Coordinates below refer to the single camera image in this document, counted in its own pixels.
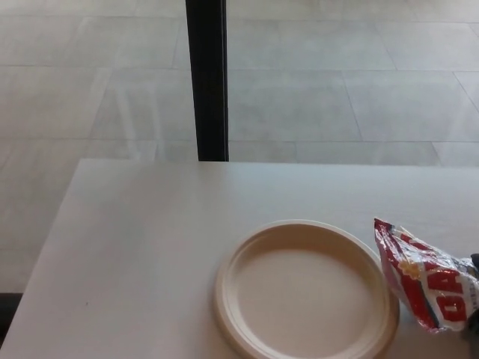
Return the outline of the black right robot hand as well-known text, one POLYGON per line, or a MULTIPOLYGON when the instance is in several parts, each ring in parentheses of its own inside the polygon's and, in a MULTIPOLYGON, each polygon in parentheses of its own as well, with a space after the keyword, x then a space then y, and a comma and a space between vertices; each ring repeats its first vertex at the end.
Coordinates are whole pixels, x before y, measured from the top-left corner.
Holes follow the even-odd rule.
POLYGON ((478 254, 470 256, 471 262, 461 277, 466 303, 467 331, 478 336, 478 254))

